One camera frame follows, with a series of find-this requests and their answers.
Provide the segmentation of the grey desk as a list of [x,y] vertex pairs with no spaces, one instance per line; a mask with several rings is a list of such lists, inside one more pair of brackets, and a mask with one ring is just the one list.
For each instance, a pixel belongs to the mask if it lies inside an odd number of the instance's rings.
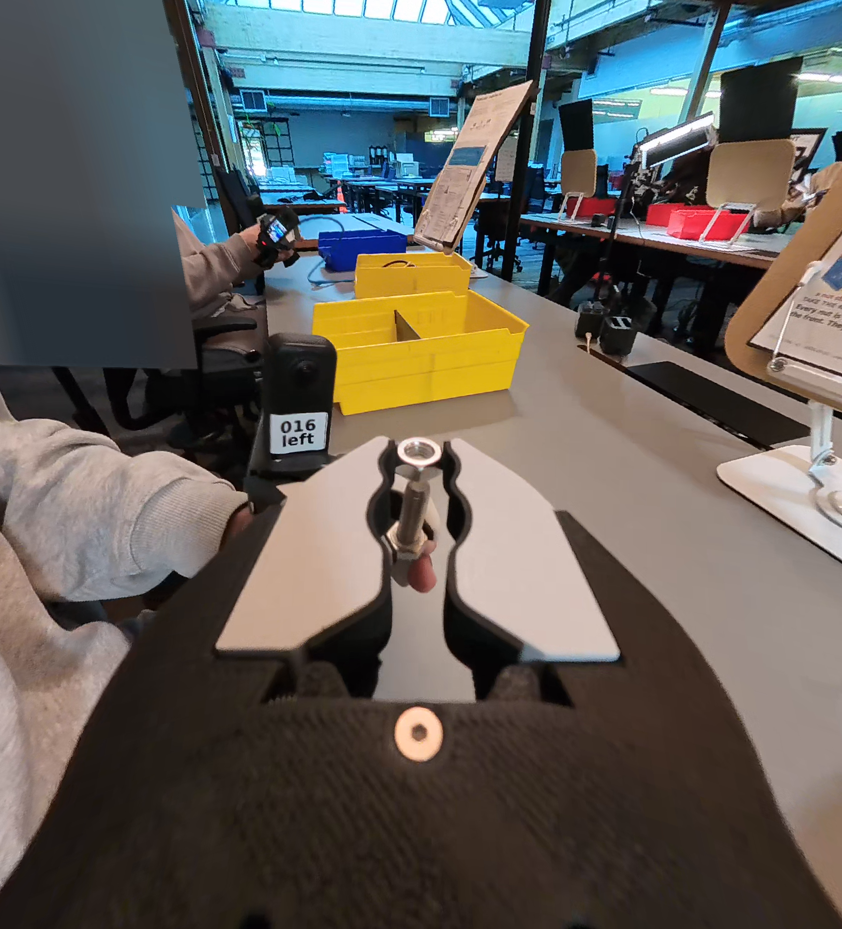
[[530,325],[511,389],[335,411],[334,453],[462,437],[572,513],[711,664],[842,912],[842,564],[720,482],[748,444],[579,349],[571,311],[493,276],[473,288]]

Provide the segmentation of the office desk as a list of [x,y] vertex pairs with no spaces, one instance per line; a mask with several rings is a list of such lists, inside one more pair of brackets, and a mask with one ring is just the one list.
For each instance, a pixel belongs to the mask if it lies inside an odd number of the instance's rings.
[[[604,226],[561,222],[550,214],[521,215],[520,235],[544,244],[539,296],[547,296],[553,288],[551,279],[558,250],[574,247],[577,238],[602,241],[610,238]],[[704,284],[726,265],[767,270],[792,238],[793,233],[757,232],[742,234],[734,242],[683,240],[669,236],[659,226],[635,221],[618,226],[614,241],[637,249],[682,255],[682,262],[670,274],[677,280],[686,278]]]

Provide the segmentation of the person's left forearm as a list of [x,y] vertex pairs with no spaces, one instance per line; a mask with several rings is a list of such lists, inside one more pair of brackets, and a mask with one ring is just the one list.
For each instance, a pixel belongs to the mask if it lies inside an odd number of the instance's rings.
[[131,457],[103,435],[19,421],[0,394],[0,532],[46,601],[131,597],[172,573],[191,578],[246,504],[170,452]]

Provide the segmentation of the black flat desk panel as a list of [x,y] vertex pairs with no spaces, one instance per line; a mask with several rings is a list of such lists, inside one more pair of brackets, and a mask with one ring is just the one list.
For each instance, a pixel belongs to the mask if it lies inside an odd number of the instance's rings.
[[624,368],[636,381],[758,450],[810,436],[810,428],[670,361]]

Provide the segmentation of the white document stand with board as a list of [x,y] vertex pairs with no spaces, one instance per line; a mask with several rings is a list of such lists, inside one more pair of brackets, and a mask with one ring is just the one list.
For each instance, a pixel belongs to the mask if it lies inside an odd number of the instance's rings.
[[717,468],[727,487],[842,563],[842,456],[833,447],[842,376],[750,343],[809,281],[842,236],[842,172],[821,205],[730,319],[726,353],[740,371],[808,402],[810,444],[790,445]]

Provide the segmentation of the tan board stand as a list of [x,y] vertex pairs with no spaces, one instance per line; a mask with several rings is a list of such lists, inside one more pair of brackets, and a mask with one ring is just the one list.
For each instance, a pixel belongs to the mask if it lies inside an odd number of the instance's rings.
[[744,210],[729,242],[758,211],[781,206],[795,165],[791,140],[800,56],[721,75],[718,143],[711,152],[706,203],[718,214]]
[[568,216],[568,202],[576,200],[579,210],[584,198],[594,196],[597,188],[598,159],[594,148],[593,100],[580,99],[560,106],[559,120],[563,139],[560,160],[562,199],[557,219]]

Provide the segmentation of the yellow plastic bin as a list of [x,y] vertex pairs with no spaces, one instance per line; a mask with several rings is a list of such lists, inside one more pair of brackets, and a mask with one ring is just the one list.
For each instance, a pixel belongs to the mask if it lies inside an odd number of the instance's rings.
[[461,255],[441,252],[363,254],[354,274],[356,299],[450,292],[463,296],[473,264]]
[[467,290],[318,303],[311,331],[334,345],[349,415],[507,390],[528,328]]

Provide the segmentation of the blue plastic bin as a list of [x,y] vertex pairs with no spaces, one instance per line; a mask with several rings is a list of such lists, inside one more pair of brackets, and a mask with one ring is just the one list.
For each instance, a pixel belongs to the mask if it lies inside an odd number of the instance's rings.
[[361,255],[404,254],[408,236],[374,226],[319,233],[318,253],[332,274],[355,271]]

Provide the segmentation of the black pillar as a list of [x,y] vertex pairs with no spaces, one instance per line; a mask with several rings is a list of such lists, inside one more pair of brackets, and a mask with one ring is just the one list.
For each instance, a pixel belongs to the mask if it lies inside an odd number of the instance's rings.
[[512,282],[516,267],[520,216],[523,210],[524,194],[527,192],[528,166],[531,159],[533,124],[534,120],[539,117],[542,106],[539,97],[543,87],[543,59],[551,6],[551,1],[536,1],[533,7],[531,39],[525,71],[528,94],[520,113],[519,140],[508,202],[508,221],[500,273],[501,278],[508,283]]

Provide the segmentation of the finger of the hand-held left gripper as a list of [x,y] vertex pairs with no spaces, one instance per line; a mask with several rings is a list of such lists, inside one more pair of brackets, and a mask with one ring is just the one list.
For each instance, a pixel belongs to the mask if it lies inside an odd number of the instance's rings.
[[433,587],[436,584],[431,556],[437,546],[440,518],[432,501],[427,502],[422,528],[425,541],[418,557],[402,557],[392,550],[391,576],[393,582],[401,587]]

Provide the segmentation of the person's grey sweatshirt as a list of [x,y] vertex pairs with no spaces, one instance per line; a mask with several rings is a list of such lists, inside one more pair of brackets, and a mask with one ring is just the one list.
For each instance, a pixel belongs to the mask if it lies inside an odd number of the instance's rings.
[[0,888],[128,649],[108,622],[59,626],[0,532]]

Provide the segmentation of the steel bolt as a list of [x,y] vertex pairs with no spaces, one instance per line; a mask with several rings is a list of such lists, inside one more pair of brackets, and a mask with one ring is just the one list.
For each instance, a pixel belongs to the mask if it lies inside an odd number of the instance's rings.
[[430,484],[396,472],[391,490],[394,518],[385,533],[394,563],[417,561],[425,545],[434,539],[435,523],[428,518]]

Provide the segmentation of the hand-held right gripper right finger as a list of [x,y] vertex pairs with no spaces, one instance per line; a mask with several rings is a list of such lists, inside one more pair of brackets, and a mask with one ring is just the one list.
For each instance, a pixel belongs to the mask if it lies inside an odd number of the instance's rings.
[[554,507],[524,478],[456,438],[444,448],[461,516],[448,569],[450,604],[522,662],[621,657]]

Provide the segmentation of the cardboard document stand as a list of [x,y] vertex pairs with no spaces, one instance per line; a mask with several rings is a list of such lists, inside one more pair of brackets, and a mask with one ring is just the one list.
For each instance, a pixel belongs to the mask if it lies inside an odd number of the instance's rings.
[[447,161],[427,193],[413,237],[428,249],[454,253],[461,243],[498,149],[529,106],[532,80],[479,95],[459,130]]

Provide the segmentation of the desk light bar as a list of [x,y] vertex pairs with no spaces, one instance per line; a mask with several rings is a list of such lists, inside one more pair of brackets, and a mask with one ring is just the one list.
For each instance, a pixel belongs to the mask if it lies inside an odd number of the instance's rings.
[[687,122],[652,135],[647,135],[637,142],[624,169],[622,189],[617,200],[615,212],[608,226],[608,236],[601,257],[598,279],[593,297],[599,300],[606,275],[610,271],[613,246],[616,233],[626,205],[633,199],[636,179],[641,171],[649,167],[658,167],[677,157],[704,149],[713,143],[716,136],[714,129],[715,114],[710,111]]

